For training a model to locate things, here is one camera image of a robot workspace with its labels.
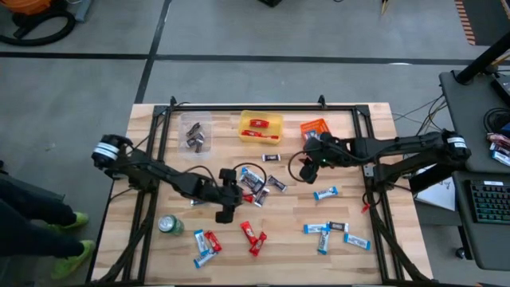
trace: soda can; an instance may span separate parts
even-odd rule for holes
[[[184,223],[174,215],[164,215],[158,221],[158,228],[163,233],[180,235],[184,232]]]

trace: yellow container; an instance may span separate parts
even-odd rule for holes
[[[267,128],[254,127],[251,125],[253,120],[269,122],[269,126]],[[259,136],[244,136],[243,132],[247,133],[246,131],[250,131],[250,134],[257,134]],[[247,110],[241,112],[241,120],[239,121],[237,134],[244,142],[278,144],[283,136],[283,131],[284,117],[282,115]]]

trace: wooden tabletop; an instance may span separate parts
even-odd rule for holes
[[[369,104],[375,136],[388,139],[396,136],[390,106],[387,103]],[[149,132],[154,105],[138,104],[131,112],[127,136],[136,144]],[[242,162],[260,164],[268,173],[288,185],[285,194],[270,187],[270,195],[262,208],[243,204],[236,209],[231,224],[218,224],[214,214],[218,205],[190,206],[190,200],[174,192],[170,185],[162,183],[159,189],[156,218],[174,214],[186,227],[182,236],[175,237],[159,232],[154,225],[151,252],[147,265],[146,284],[166,285],[253,285],[253,284],[369,284],[380,283],[375,245],[370,251],[343,242],[343,232],[332,231],[328,255],[317,253],[318,234],[304,234],[304,224],[326,221],[348,222],[350,234],[373,242],[371,221],[368,213],[361,214],[364,193],[363,176],[359,167],[324,168],[312,185],[297,183],[287,172],[292,154],[300,151],[303,140],[300,124],[324,118],[333,135],[339,138],[355,136],[349,112],[278,112],[284,116],[284,136],[277,146],[243,143],[237,137],[240,112],[212,112],[213,141],[210,157],[191,160],[179,154],[179,118],[181,112],[172,114],[171,129],[167,141],[165,162],[174,169],[184,170],[199,164],[207,166],[218,176],[220,168],[233,167]],[[156,139],[155,152],[159,139]],[[262,163],[262,154],[280,154],[280,162]],[[382,159],[393,163],[401,157]],[[292,164],[298,173],[299,161]],[[316,203],[313,191],[332,186],[339,189],[339,197],[323,199]],[[126,181],[115,184],[113,194],[125,190]],[[395,189],[388,192],[397,239],[411,261],[428,277],[432,277],[418,216],[409,191]],[[112,266],[128,242],[135,206],[136,192],[128,192],[114,199],[108,208],[106,222],[92,279],[102,277]],[[249,220],[256,235],[264,231],[265,241],[258,258],[249,253],[250,245],[239,224]],[[212,230],[223,251],[201,269],[196,269],[193,259],[198,256],[195,230]],[[386,260],[393,273],[388,247]],[[138,269],[136,254],[134,270]]]

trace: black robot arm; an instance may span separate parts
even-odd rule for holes
[[[222,186],[210,177],[194,172],[180,172],[164,163],[153,160],[139,149],[132,149],[132,142],[123,136],[105,135],[92,153],[94,166],[111,178],[126,175],[129,186],[139,191],[152,191],[158,180],[169,183],[187,199],[217,203],[223,211],[216,213],[216,222],[230,223],[236,206],[242,204],[242,189],[237,185],[236,171],[220,170]]]
[[[308,158],[303,161],[304,167],[301,168],[300,177],[307,183],[315,181],[320,167],[365,166],[375,163],[381,156],[418,153],[395,164],[382,163],[374,166],[375,184],[389,186],[400,176],[433,164],[436,166],[426,171],[426,175],[439,174],[437,171],[443,171],[445,168],[459,169],[471,156],[464,139],[455,132],[446,130],[391,140],[368,138],[341,140],[330,133],[323,133],[319,139],[308,139],[304,151]],[[434,179],[440,181],[444,178],[437,176]],[[426,185],[421,185],[418,190],[425,188]]]

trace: green shoe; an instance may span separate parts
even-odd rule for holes
[[[80,226],[84,226],[85,224],[88,223],[88,215],[87,214],[84,214],[84,213],[81,213],[81,212],[75,212],[74,213],[77,217],[76,217],[76,222],[74,222],[73,224],[71,225],[68,225],[68,226],[61,226],[61,225],[57,225],[57,224],[49,224],[47,227],[49,230],[53,230],[57,233],[60,233],[62,230],[67,230],[67,229],[72,229],[72,228],[75,228],[75,227],[80,227]]]
[[[57,263],[55,263],[55,269],[51,273],[51,278],[53,280],[62,279],[67,277],[69,274],[74,272],[90,255],[96,248],[96,243],[92,240],[83,240],[80,241],[83,244],[84,251],[79,256],[73,256],[67,259],[57,259]]]

